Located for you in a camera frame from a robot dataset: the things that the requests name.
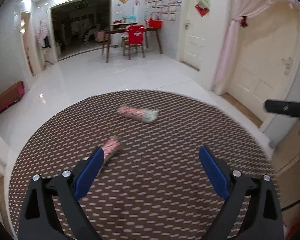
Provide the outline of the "brown polka dot tablecloth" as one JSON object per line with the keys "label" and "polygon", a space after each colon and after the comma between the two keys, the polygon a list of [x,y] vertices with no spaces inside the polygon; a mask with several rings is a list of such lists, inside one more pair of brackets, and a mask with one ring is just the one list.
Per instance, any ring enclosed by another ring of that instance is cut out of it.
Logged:
{"label": "brown polka dot tablecloth", "polygon": [[[159,115],[151,123],[125,118],[123,105]],[[233,170],[274,175],[259,143],[215,106],[152,90],[92,96],[47,120],[23,147],[9,185],[14,230],[34,174],[55,177],[112,137],[122,152],[79,202],[103,239],[202,238],[223,205],[199,161],[202,146]]]}

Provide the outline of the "dark wooden dining table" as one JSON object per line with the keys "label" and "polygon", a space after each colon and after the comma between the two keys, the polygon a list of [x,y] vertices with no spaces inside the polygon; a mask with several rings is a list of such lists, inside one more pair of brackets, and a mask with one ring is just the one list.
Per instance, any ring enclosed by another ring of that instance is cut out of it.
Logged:
{"label": "dark wooden dining table", "polygon": [[123,53],[125,54],[126,47],[128,48],[128,59],[131,59],[131,48],[135,47],[141,48],[142,55],[145,57],[145,51],[143,46],[143,40],[146,40],[147,45],[147,33],[153,31],[155,32],[157,43],[159,47],[160,54],[163,54],[161,40],[159,37],[158,29],[152,27],[143,27],[142,25],[129,25],[125,28],[113,29],[104,32],[103,43],[102,43],[102,55],[104,54],[104,49],[106,47],[106,63],[109,62],[109,53],[110,53],[110,42],[111,35],[114,34],[126,34],[126,39],[123,42]]}

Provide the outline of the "cream panel door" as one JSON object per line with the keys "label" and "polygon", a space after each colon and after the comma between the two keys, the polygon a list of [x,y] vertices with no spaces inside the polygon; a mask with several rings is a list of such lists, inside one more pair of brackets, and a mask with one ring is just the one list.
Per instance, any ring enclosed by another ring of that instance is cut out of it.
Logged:
{"label": "cream panel door", "polygon": [[228,94],[261,121],[263,104],[276,99],[288,81],[300,29],[300,11],[277,2],[240,29],[236,68]]}

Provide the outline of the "coat rack with clothes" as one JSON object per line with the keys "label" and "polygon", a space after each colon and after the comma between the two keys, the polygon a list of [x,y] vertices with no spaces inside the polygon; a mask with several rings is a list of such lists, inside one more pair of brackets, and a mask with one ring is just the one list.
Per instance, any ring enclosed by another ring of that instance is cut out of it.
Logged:
{"label": "coat rack with clothes", "polygon": [[52,65],[52,63],[47,59],[47,54],[51,46],[49,41],[49,31],[47,28],[47,24],[41,18],[39,19],[39,29],[37,30],[37,38],[42,48],[44,69],[46,69],[48,66]]}

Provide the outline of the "red upholstered bench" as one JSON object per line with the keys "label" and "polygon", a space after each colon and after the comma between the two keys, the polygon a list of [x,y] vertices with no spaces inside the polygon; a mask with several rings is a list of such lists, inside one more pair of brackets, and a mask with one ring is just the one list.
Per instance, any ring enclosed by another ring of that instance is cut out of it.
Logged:
{"label": "red upholstered bench", "polygon": [[19,81],[0,94],[0,113],[18,102],[25,93],[23,81]]}

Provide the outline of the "pink green snack packet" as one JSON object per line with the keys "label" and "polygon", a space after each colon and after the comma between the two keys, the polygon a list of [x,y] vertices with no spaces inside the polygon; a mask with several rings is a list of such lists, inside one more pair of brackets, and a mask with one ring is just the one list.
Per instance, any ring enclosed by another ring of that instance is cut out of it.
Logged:
{"label": "pink green snack packet", "polygon": [[159,115],[159,111],[157,110],[134,108],[125,105],[120,106],[117,112],[125,118],[138,120],[144,123],[156,121]]}

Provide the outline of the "red hanging door ornament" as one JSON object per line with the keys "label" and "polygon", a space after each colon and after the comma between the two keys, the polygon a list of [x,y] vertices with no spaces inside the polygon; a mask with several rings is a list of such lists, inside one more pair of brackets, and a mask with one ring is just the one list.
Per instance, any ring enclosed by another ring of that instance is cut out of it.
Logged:
{"label": "red hanging door ornament", "polygon": [[194,7],[200,17],[204,17],[210,12],[210,9],[202,1],[198,2]]}

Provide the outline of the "white far door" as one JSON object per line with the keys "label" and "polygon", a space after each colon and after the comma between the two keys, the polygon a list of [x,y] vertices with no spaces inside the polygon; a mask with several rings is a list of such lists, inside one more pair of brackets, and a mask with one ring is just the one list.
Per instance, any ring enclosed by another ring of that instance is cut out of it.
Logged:
{"label": "white far door", "polygon": [[207,14],[200,17],[195,9],[196,0],[185,0],[183,20],[184,45],[181,61],[191,68],[200,71],[203,51],[206,46],[205,25]]}

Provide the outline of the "red handbag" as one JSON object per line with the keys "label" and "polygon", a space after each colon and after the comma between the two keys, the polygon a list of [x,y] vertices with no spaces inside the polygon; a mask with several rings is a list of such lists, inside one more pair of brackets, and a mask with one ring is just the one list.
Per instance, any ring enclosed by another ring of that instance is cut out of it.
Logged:
{"label": "red handbag", "polygon": [[154,19],[154,18],[150,18],[149,21],[148,21],[148,25],[150,28],[154,28],[154,29],[161,29],[162,28],[162,20],[160,19]]}

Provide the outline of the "red covered dining chair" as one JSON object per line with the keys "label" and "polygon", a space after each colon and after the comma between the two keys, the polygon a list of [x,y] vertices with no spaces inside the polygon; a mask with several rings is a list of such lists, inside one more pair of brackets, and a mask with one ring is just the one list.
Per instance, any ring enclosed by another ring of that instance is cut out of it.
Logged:
{"label": "red covered dining chair", "polygon": [[143,25],[129,25],[125,28],[127,34],[123,42],[123,55],[128,52],[128,59],[131,60],[131,50],[135,48],[138,51],[138,47],[141,48],[142,57],[145,57],[145,49],[143,45],[143,36],[145,28]]}

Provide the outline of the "pink striped candy wrapper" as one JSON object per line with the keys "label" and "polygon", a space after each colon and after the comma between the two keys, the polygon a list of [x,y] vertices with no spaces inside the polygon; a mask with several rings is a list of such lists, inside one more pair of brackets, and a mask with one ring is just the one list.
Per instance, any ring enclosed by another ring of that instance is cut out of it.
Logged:
{"label": "pink striped candy wrapper", "polygon": [[97,146],[91,155],[85,160],[80,173],[83,178],[95,178],[110,162],[110,160],[122,151],[122,143],[118,137],[112,137],[101,147]]}

